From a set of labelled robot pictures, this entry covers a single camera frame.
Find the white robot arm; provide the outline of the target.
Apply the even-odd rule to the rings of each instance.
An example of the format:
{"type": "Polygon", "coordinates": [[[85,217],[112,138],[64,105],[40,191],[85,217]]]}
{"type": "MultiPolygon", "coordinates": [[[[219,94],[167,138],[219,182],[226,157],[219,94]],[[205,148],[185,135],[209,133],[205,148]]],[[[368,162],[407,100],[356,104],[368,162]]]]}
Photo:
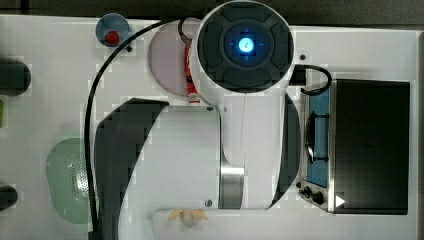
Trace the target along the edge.
{"type": "Polygon", "coordinates": [[[235,0],[209,12],[189,52],[200,104],[135,98],[98,125],[90,240],[153,240],[162,210],[273,207],[299,169],[299,120],[287,94],[294,57],[290,28],[272,8],[235,0]]]}

